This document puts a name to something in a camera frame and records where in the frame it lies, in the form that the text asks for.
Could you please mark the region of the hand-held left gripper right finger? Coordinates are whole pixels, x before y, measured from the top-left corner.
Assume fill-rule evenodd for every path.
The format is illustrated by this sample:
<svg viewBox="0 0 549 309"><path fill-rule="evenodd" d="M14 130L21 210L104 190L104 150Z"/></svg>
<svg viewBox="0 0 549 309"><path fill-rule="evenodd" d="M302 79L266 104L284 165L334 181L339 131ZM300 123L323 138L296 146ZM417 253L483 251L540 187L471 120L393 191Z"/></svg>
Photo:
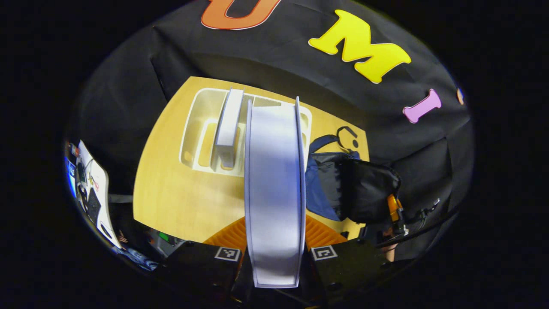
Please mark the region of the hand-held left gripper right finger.
<svg viewBox="0 0 549 309"><path fill-rule="evenodd" d="M348 240L306 216L305 244L313 279L325 300L345 300L374 288L389 274L386 255L369 241Z"/></svg>

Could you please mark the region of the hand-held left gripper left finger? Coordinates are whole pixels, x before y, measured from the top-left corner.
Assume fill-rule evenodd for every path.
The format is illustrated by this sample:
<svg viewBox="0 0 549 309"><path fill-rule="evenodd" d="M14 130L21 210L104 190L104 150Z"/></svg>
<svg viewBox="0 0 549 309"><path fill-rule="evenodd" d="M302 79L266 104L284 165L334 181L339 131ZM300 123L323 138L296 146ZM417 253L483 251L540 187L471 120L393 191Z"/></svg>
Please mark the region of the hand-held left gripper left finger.
<svg viewBox="0 0 549 309"><path fill-rule="evenodd" d="M186 241L159 266L159 281L209 302L226 302L247 248L245 218L204 242Z"/></svg>

